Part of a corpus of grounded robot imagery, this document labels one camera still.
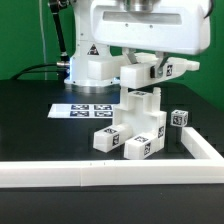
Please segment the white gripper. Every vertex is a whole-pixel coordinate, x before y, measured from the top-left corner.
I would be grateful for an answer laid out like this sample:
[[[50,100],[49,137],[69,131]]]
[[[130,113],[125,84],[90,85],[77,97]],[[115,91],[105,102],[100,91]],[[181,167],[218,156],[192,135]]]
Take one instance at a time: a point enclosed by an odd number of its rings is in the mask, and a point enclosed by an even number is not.
[[[128,64],[135,49],[157,51],[151,78],[161,78],[168,53],[195,55],[210,45],[210,0],[156,0],[152,11],[131,12],[122,0],[94,0],[90,23],[96,42],[122,48]]]

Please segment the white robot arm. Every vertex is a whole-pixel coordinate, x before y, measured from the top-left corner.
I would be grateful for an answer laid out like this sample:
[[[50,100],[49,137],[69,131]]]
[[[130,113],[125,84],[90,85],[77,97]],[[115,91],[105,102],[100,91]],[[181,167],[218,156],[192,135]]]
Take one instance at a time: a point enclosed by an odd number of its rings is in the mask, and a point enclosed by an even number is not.
[[[76,51],[65,83],[139,89],[195,71],[210,45],[213,0],[72,0]]]

